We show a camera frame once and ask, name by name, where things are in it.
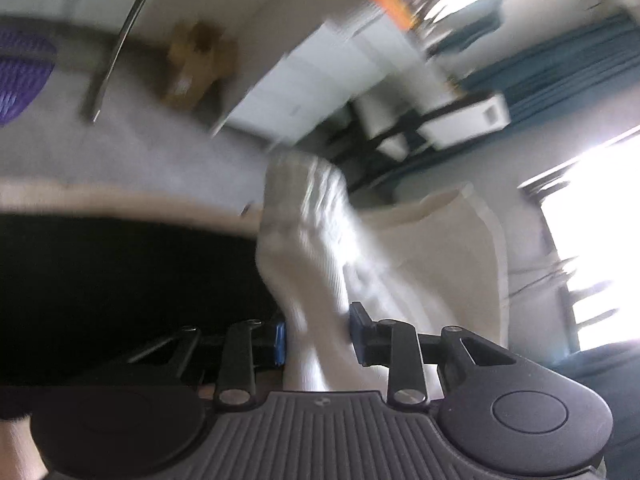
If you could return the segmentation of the vanity mirror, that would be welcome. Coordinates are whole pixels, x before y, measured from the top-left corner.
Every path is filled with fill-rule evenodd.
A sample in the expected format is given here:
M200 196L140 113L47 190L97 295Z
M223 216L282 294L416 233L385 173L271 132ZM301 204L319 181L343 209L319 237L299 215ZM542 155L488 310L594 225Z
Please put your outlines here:
M494 10L500 6L500 2L501 0L435 0L428 5L423 21L436 24L460 12Z

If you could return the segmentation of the teal curtain right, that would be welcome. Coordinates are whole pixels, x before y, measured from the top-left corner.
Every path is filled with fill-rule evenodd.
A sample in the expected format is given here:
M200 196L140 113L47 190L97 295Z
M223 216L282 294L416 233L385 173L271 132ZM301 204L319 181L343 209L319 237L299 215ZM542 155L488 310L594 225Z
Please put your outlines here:
M609 479L638 479L640 432L638 341L616 342L573 353L551 369L590 388L613 414L613 432L604 452Z

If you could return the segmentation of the teal curtain left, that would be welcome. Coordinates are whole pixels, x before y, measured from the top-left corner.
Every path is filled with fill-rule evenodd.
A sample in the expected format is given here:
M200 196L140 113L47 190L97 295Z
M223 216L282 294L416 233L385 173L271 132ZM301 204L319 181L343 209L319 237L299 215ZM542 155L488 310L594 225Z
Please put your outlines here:
M476 70L459 86L502 93L516 131L638 78L639 25L620 12Z

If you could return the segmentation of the white dressing table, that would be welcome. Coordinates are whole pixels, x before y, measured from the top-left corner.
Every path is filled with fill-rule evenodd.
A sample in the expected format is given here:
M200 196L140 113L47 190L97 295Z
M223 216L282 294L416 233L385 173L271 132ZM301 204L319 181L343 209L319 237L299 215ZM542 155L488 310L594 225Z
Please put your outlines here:
M391 76L424 62L407 34L367 0L272 0L239 33L238 73L212 131L294 144Z

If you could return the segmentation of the striped bed blanket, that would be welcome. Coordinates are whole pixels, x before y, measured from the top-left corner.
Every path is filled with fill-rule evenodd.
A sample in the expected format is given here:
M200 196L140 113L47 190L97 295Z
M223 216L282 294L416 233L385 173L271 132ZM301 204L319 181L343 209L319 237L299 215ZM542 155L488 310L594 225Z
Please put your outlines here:
M262 212L47 180L1 182L1 474L47 469L28 428L37 386L84 378L183 326L272 300L258 278Z

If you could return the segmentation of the cardboard box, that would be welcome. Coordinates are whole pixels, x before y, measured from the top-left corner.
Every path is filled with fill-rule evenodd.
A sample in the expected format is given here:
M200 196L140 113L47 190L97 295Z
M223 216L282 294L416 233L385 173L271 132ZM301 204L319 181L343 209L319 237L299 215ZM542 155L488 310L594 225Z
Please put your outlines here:
M163 102L176 110L193 110L216 81L236 73L239 47L213 24L181 22L172 33L167 61Z

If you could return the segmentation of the window with dark frame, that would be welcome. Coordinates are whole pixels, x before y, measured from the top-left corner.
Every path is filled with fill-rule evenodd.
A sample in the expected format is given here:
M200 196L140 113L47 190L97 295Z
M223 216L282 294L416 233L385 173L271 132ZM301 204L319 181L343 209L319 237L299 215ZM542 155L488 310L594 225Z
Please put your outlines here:
M560 280L573 351L639 339L639 129L518 187L540 210L558 259L541 278Z

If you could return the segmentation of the white black chair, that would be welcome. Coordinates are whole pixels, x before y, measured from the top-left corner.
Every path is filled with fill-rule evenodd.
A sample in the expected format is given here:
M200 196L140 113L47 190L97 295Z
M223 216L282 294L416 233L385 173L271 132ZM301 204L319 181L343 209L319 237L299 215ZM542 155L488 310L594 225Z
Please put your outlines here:
M341 168L356 164L367 178L480 140L511 122L506 98L495 91L472 92L425 113L412 106L386 110L371 98L353 100L347 110L349 122L335 135L347 145L331 162Z

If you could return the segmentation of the white sweatpants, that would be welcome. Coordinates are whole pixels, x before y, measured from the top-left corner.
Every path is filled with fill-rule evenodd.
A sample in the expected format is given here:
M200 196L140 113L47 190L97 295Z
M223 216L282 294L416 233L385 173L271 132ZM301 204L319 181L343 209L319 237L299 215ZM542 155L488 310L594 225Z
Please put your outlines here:
M471 185L413 203L359 210L324 159L288 153L267 169L256 263L286 324L285 389L386 388L357 361L348 310L424 334L457 325L508 341L506 241Z

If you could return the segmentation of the teal curtain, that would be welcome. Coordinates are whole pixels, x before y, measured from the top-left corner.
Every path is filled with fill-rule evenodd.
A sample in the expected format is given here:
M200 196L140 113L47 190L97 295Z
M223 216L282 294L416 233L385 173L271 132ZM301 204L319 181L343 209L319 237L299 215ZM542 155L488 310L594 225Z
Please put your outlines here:
M459 86L502 93L516 131L638 78L639 25L620 12L476 70Z
M604 452L609 479L638 479L640 432L638 341L616 342L573 353L551 369L590 388L613 414L613 432Z

